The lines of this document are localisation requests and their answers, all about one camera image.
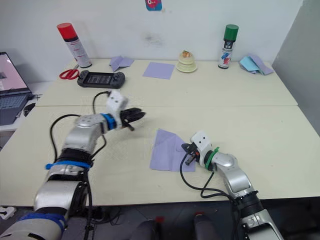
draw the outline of computer mouse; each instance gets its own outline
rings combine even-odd
[[[23,115],[26,117],[35,106],[36,106],[35,103],[31,103],[31,104],[25,106],[23,109]]]

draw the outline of can label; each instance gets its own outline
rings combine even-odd
[[[232,50],[234,48],[234,41],[225,40],[223,43],[221,57],[219,58],[219,66],[222,68],[228,68],[231,57],[232,57]]]
[[[75,41],[66,41],[65,43],[79,67],[86,68],[92,64],[79,38]]]

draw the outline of spray can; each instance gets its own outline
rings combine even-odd
[[[222,54],[219,58],[218,67],[221,69],[229,68],[229,63],[232,57],[232,51],[235,46],[235,41],[237,38],[239,27],[234,24],[228,24],[225,26]]]
[[[86,53],[86,50],[82,46],[81,41],[72,24],[69,22],[65,22],[59,24],[56,27],[58,28],[63,40],[68,46],[79,67],[90,67],[92,63]]]

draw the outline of scissors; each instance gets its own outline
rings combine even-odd
[[[68,79],[68,80],[76,79],[77,77],[79,77],[79,70],[77,69],[78,67],[79,67],[78,64],[75,65],[73,69],[68,69],[67,71],[60,73],[59,77],[61,79]]]

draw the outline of red cap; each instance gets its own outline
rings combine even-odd
[[[65,22],[56,26],[63,39],[73,39],[77,37],[77,33],[71,23]]]

